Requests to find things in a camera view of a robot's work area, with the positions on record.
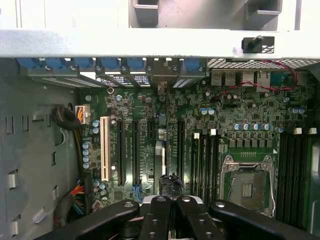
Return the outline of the socket locking lever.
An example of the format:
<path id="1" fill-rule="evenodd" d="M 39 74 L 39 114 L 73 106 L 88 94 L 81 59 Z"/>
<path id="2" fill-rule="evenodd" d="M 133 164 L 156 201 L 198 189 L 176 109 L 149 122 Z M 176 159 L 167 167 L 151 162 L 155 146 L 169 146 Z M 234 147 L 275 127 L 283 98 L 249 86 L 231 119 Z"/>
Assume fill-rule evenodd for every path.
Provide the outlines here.
<path id="1" fill-rule="evenodd" d="M 227 200 L 228 201 L 231 199 L 231 193 L 232 193 L 232 188 L 233 188 L 235 179 L 236 179 L 235 177 L 232 177 L 231 180 L 230 180 L 230 186 L 229 186 L 228 195 L 227 195 Z"/>
<path id="2" fill-rule="evenodd" d="M 271 198 L 271 204 L 272 204 L 272 218 L 274 218 L 275 212 L 276 212 L 276 202 L 274 197 L 273 178 L 272 178 L 271 172 L 269 172 L 269 183 L 270 183 L 270 198 Z"/>

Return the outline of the black RAM slot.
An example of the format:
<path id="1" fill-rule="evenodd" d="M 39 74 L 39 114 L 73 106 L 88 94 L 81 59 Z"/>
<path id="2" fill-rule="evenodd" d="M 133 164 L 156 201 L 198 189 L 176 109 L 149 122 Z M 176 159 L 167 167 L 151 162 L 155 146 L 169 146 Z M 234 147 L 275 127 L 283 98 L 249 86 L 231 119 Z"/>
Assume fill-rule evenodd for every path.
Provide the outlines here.
<path id="1" fill-rule="evenodd" d="M 201 134 L 200 135 L 200 197 L 201 199 L 204 198 L 204 182 L 205 182 L 205 171 L 206 171 L 206 140 L 207 135 Z"/>
<path id="2" fill-rule="evenodd" d="M 200 133 L 193 135 L 193 194 L 198 196 L 200 188 Z"/>
<path id="3" fill-rule="evenodd" d="M 287 221 L 291 205 L 292 171 L 294 142 L 290 132 L 280 134 L 280 152 L 278 162 L 277 211 L 276 217 L 281 222 Z"/>
<path id="4" fill-rule="evenodd" d="M 298 227 L 299 229 L 302 229 L 300 226 L 300 219 L 301 219 L 301 198 L 302 198 L 302 148 L 303 148 L 303 137 L 305 135 L 295 135 L 294 137 L 294 181 L 293 181 L 293 187 L 292 187 L 292 193 L 293 193 L 293 220 L 294 225 Z"/>
<path id="5" fill-rule="evenodd" d="M 208 167 L 209 167 L 209 193 L 210 193 L 210 201 L 215 198 L 215 136 L 216 129 L 211 129 L 209 132 L 208 139 Z"/>
<path id="6" fill-rule="evenodd" d="M 286 189 L 284 220 L 289 225 L 296 225 L 297 201 L 299 200 L 301 134 L 289 134 L 286 139 Z"/>
<path id="7" fill-rule="evenodd" d="M 308 230 L 309 221 L 309 200 L 310 200 L 310 184 L 311 184 L 311 170 L 312 170 L 312 153 L 313 144 L 317 135 L 307 134 L 303 137 L 302 145 L 302 183 L 301 183 L 301 203 L 300 210 L 300 226 L 303 230 Z"/>
<path id="8" fill-rule="evenodd" d="M 222 159 L 222 152 L 221 152 L 221 135 L 218 134 L 216 136 L 216 199 L 220 199 L 220 193 L 221 193 L 221 169 L 222 169 L 222 164 L 223 164 L 223 159 Z"/>

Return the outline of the CPU socket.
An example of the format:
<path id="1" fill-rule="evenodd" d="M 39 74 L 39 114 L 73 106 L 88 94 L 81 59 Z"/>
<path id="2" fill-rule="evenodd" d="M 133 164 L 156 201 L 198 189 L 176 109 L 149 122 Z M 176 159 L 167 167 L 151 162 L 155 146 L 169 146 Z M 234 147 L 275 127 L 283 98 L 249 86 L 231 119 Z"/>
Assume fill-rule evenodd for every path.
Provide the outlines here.
<path id="1" fill-rule="evenodd" d="M 230 153 L 226 154 L 221 167 L 220 199 L 272 218 L 270 172 L 275 199 L 275 165 L 270 154 L 263 155 L 260 161 L 240 161 Z M 230 200 L 227 200 L 232 177 L 235 177 L 235 180 Z"/>

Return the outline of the long black expansion slot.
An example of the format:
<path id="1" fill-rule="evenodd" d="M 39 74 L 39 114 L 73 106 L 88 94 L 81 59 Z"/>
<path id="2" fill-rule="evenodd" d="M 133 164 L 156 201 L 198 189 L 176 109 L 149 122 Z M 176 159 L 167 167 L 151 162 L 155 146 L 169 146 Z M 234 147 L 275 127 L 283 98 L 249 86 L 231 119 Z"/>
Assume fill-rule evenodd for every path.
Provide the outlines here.
<path id="1" fill-rule="evenodd" d="M 118 122 L 118 185 L 126 184 L 126 135 L 125 123 L 123 120 Z"/>
<path id="2" fill-rule="evenodd" d="M 132 122 L 132 185 L 140 184 L 140 133 L 139 121 Z"/>
<path id="3" fill-rule="evenodd" d="M 182 120 L 177 122 L 177 173 L 181 181 L 184 180 L 184 137 L 185 123 Z"/>

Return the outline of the white expansion slot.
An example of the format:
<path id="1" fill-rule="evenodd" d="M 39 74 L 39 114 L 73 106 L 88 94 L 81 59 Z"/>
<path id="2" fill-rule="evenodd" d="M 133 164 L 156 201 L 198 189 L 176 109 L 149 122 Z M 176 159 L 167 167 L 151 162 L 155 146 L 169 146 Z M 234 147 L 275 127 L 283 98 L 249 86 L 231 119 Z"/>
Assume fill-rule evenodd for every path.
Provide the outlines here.
<path id="1" fill-rule="evenodd" d="M 110 179 L 110 117 L 100 117 L 100 165 L 101 180 Z"/>

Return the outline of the short black expansion slot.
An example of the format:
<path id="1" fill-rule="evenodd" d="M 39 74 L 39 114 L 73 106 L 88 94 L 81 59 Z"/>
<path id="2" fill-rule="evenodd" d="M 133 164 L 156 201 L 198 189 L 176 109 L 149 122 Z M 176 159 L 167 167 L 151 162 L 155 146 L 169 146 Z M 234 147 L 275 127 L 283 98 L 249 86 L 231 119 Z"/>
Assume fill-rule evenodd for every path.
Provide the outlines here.
<path id="1" fill-rule="evenodd" d="M 156 137 L 156 124 L 154 121 L 147 121 L 147 139 L 154 140 Z"/>

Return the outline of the green motherboard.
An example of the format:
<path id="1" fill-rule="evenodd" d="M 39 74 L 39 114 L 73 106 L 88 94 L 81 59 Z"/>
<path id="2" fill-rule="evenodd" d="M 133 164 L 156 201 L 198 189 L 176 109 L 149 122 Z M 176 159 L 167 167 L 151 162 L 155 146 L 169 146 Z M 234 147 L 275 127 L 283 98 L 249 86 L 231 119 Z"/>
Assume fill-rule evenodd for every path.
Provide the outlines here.
<path id="1" fill-rule="evenodd" d="M 177 83 L 174 88 L 176 116 L 184 122 L 183 181 L 178 175 L 155 179 L 153 139 L 147 136 L 147 121 L 152 113 L 152 88 L 88 88 L 79 92 L 80 104 L 90 106 L 90 123 L 82 127 L 82 164 L 92 177 L 92 211 L 124 199 L 142 202 L 152 195 L 178 197 L 192 195 L 194 186 L 194 133 L 206 135 L 204 195 L 198 196 L 205 205 L 217 197 L 217 139 L 221 135 L 222 161 L 231 154 L 238 161 L 261 161 L 270 154 L 275 167 L 274 196 L 277 219 L 278 169 L 280 137 L 316 135 L 315 83 L 306 79 L 296 84 L 288 74 L 277 74 L 271 79 L 273 90 L 261 90 L 249 85 L 227 90 L 202 79 L 191 87 Z M 101 177 L 100 117 L 110 117 L 110 175 Z M 118 185 L 118 122 L 125 124 L 126 182 Z M 139 121 L 140 184 L 133 186 L 132 122 Z M 215 136 L 215 195 L 210 200 L 208 139 L 211 129 Z"/>

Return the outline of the white power connector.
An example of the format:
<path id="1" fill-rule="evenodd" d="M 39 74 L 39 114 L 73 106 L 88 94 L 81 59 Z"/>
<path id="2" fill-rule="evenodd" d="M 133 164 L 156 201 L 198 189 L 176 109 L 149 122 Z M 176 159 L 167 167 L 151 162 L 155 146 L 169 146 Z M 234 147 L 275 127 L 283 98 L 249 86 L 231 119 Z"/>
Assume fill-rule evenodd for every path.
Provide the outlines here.
<path id="1" fill-rule="evenodd" d="M 88 125 L 91 119 L 91 108 L 89 105 L 76 105 L 75 116 L 82 125 Z"/>

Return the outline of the black PC case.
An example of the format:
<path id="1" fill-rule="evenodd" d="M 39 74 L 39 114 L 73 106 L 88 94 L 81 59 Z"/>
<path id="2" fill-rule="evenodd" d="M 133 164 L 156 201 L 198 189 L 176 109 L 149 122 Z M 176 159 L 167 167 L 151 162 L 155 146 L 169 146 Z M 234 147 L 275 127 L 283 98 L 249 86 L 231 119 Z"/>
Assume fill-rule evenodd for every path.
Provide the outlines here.
<path id="1" fill-rule="evenodd" d="M 80 91 L 152 88 L 151 66 L 160 59 L 178 62 L 174 86 L 184 88 L 207 79 L 228 91 L 244 86 L 272 91 L 278 74 L 290 75 L 295 84 L 314 82 L 317 137 L 308 231 L 285 224 L 320 237 L 320 38 L 314 33 L 0 29 L 0 240 L 34 240 L 105 208 L 91 209 L 93 179 L 82 160 L 84 124 L 75 113 Z M 172 200 L 168 240 L 194 240 L 179 225 L 179 196 L 123 200 L 137 202 L 145 215 L 145 204 L 155 196 Z M 120 235 L 99 240 L 141 240 L 139 219 Z"/>

